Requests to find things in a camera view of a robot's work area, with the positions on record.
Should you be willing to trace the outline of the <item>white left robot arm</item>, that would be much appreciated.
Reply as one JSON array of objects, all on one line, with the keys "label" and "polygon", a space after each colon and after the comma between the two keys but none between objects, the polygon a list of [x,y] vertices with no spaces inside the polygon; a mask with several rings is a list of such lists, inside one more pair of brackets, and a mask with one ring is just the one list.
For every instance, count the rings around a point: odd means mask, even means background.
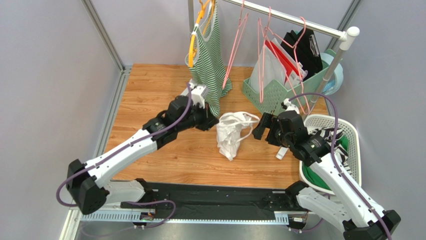
[{"label": "white left robot arm", "polygon": [[74,206],[89,215],[105,204],[138,202],[147,189],[138,180],[113,181],[127,166],[176,140],[182,131],[196,128],[209,131],[219,123],[208,103],[195,103],[179,95],[166,110],[150,119],[132,137],[107,153],[81,162],[73,160],[67,169],[64,184],[74,200]]}]

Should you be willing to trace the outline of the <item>white tank top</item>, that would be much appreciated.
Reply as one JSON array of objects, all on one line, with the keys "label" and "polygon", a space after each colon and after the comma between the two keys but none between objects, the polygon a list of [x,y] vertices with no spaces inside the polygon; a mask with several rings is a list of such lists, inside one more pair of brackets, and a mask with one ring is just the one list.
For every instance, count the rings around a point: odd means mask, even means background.
[{"label": "white tank top", "polygon": [[224,113],[215,125],[219,152],[232,161],[237,156],[241,142],[250,136],[253,125],[259,122],[258,116],[245,111]]}]

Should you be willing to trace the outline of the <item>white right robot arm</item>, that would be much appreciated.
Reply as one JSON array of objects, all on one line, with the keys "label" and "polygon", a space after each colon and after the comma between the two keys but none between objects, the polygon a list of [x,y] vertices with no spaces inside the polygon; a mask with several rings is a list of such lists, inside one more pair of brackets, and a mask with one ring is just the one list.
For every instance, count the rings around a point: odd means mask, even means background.
[{"label": "white right robot arm", "polygon": [[305,166],[311,168],[329,186],[340,204],[319,194],[303,181],[287,188],[287,193],[297,204],[316,213],[342,232],[346,240],[390,240],[401,222],[395,210],[385,210],[376,203],[337,161],[333,142],[318,133],[309,133],[296,110],[279,115],[263,113],[253,130],[260,140],[265,129],[270,145],[285,147]]}]

